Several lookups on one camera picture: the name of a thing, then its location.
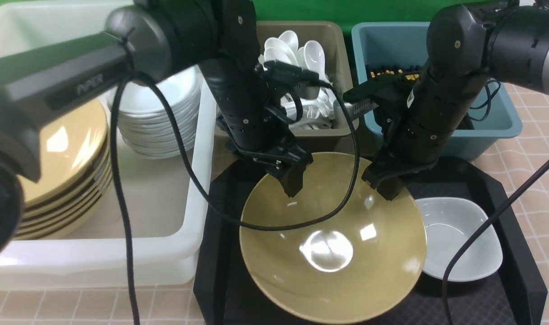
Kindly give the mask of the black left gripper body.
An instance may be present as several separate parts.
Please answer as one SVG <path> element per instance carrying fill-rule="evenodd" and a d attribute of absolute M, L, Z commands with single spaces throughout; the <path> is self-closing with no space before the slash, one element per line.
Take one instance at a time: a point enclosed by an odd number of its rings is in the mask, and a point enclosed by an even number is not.
<path fill-rule="evenodd" d="M 256 163 L 276 179 L 299 178 L 314 162 L 312 153 L 299 138 L 287 135 L 262 149 L 244 150 L 229 139 L 227 150 L 250 163 Z"/>

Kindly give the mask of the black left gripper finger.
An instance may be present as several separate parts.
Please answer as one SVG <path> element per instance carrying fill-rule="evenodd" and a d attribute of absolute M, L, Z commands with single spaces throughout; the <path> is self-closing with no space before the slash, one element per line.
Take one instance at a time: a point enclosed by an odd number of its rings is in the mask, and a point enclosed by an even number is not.
<path fill-rule="evenodd" d="M 287 197 L 295 197 L 303 188 L 303 175 L 307 164 L 282 164 L 278 165 L 277 179 Z"/>

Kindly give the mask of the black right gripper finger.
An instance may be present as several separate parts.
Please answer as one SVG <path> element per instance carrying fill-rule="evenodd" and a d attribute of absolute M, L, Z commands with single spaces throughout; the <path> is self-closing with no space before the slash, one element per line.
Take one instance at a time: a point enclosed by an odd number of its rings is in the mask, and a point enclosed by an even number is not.
<path fill-rule="evenodd" d="M 412 174 L 398 176 L 377 175 L 375 179 L 378 183 L 377 192 L 388 201 L 392 201 L 398 194 L 412 183 Z"/>

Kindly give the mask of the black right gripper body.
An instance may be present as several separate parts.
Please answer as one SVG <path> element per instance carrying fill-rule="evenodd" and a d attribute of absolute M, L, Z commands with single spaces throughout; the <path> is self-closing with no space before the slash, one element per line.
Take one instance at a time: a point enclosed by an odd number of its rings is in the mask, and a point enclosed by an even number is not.
<path fill-rule="evenodd" d="M 413 183 L 428 170 L 433 169 L 439 161 L 437 158 L 428 164 L 411 164 L 388 153 L 378 153 L 368 159 L 371 162 L 363 171 L 361 179 L 373 188 L 387 180 L 397 180 L 405 185 Z"/>

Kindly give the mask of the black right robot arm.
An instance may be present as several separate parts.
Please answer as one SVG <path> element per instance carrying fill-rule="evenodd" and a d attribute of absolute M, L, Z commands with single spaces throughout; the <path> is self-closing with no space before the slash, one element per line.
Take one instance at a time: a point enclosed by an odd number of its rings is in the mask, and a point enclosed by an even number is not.
<path fill-rule="evenodd" d="M 362 178 L 388 201 L 436 164 L 489 79 L 549 95 L 549 0 L 445 7 L 429 24 L 426 49 L 412 86 L 392 74 L 364 84 L 392 121 Z"/>

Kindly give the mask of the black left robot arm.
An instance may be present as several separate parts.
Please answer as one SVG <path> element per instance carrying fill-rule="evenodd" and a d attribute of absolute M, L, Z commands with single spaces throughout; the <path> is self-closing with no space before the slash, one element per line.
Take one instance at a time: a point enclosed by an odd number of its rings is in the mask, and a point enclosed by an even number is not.
<path fill-rule="evenodd" d="M 136 0 L 104 31 L 0 58 L 0 253 L 25 209 L 18 176 L 41 178 L 40 132 L 120 83 L 159 83 L 198 65 L 235 151 L 296 196 L 312 156 L 289 130 L 280 98 L 297 68 L 258 63 L 251 0 Z"/>

